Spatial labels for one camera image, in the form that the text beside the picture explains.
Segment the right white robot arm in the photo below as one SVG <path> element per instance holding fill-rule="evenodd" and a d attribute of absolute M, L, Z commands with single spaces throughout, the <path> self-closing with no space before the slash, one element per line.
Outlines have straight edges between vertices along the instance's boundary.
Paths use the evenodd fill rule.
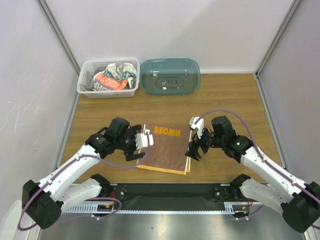
<path fill-rule="evenodd" d="M 230 120 L 218 116 L 211 121 L 213 130 L 205 127 L 203 118 L 193 116 L 189 127 L 195 131 L 186 156 L 201 160 L 199 150 L 206 154 L 209 148 L 219 148 L 226 156 L 250 168 L 261 176 L 267 185 L 244 174 L 233 180 L 230 195 L 236 201 L 249 198 L 260 202 L 282 215 L 296 232 L 304 233 L 320 218 L 320 186 L 292 175 L 279 166 L 244 135 L 233 129 Z"/>

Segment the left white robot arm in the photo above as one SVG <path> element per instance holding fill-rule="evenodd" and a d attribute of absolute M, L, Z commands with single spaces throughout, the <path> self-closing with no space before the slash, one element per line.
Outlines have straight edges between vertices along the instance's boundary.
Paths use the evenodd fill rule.
<path fill-rule="evenodd" d="M 74 181 L 116 150 L 124 153 L 127 162 L 142 163 L 153 144 L 153 135 L 140 124 L 131 126 L 126 119 L 114 118 L 109 126 L 90 135 L 54 172 L 23 185 L 21 213 L 27 214 L 35 226 L 44 230 L 55 224 L 65 211 L 84 201 L 108 201 L 120 208 L 121 201 L 112 197 L 111 183 L 102 175 L 94 174 L 76 186 Z"/>

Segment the yellow brown bear towel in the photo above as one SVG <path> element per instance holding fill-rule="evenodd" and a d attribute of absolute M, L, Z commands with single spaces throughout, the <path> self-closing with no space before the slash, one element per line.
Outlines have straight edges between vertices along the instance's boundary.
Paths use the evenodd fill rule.
<path fill-rule="evenodd" d="M 191 158 L 185 155 L 192 136 L 188 125 L 145 124 L 143 131 L 153 137 L 153 145 L 138 168 L 179 175 L 190 172 Z"/>

